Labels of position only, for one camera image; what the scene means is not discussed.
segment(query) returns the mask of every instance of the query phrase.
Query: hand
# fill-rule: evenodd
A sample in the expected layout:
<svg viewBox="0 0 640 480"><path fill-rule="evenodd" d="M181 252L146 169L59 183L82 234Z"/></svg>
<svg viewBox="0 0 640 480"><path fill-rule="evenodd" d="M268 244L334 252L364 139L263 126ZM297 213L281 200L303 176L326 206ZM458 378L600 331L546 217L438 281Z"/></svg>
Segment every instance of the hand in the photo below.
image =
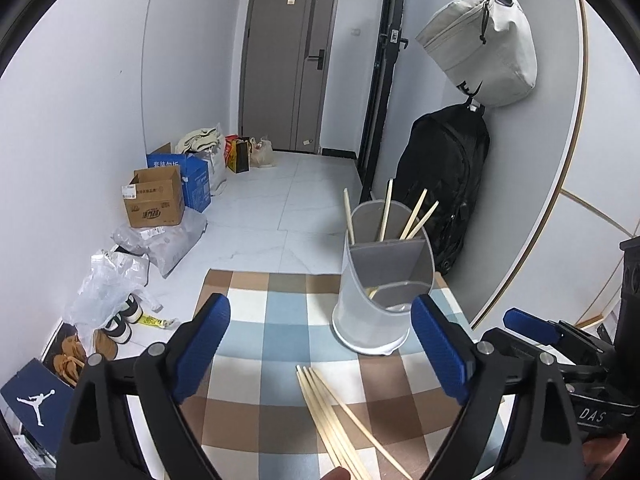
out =
<svg viewBox="0 0 640 480"><path fill-rule="evenodd" d="M335 468L333 471L329 471L320 480L350 480L350 473L341 467Z"/></svg>
<svg viewBox="0 0 640 480"><path fill-rule="evenodd" d="M628 438L625 435L614 435L594 438L582 444L584 463L591 466L588 480L602 478L625 448Z"/></svg>

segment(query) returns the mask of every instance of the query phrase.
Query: blue box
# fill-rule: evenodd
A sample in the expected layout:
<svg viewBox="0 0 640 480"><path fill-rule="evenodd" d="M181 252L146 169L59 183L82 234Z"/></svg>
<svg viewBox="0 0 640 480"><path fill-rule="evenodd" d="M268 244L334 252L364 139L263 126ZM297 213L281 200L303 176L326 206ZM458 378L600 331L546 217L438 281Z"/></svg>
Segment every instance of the blue box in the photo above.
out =
<svg viewBox="0 0 640 480"><path fill-rule="evenodd" d="M171 144L167 143L146 156L146 166L180 166L184 205L202 213L211 203L206 161L193 155L171 153Z"/></svg>
<svg viewBox="0 0 640 480"><path fill-rule="evenodd" d="M71 387L32 359L0 389L0 394L29 433L55 456L74 394Z"/></svg>

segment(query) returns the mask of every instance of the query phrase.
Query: tote bag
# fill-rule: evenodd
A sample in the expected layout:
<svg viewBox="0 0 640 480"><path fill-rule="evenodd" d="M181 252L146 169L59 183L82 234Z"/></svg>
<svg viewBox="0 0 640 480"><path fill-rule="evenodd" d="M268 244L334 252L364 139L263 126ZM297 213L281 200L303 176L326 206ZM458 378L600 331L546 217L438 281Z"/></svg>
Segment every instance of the tote bag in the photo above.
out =
<svg viewBox="0 0 640 480"><path fill-rule="evenodd" d="M454 0L416 40L461 92L485 106L516 102L536 84L536 51L517 0Z"/></svg>

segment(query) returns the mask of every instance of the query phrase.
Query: gray door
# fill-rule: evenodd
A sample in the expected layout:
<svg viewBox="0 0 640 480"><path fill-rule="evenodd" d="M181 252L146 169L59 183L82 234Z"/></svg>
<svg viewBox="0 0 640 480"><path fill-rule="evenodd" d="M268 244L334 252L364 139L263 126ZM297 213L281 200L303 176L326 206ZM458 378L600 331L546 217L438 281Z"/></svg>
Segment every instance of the gray door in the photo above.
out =
<svg viewBox="0 0 640 480"><path fill-rule="evenodd" d="M316 152L334 0L252 0L245 39L241 135Z"/></svg>

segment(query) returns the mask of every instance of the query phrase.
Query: rug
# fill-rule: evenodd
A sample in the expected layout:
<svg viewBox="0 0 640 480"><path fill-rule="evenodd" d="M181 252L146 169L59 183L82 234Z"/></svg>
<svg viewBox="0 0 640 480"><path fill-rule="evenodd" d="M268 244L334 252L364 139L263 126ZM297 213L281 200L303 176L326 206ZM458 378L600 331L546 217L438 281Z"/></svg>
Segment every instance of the rug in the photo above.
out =
<svg viewBox="0 0 640 480"><path fill-rule="evenodd" d="M339 287L339 275L207 274L198 308L211 293L225 294L231 323L198 392L181 409L225 480L319 479L333 468L296 365L318 368L415 479L440 446L459 407L440 388L415 333L388 357L345 348L330 326ZM470 330L439 275L431 296L447 319ZM401 480L342 410L337 414L372 478Z"/></svg>

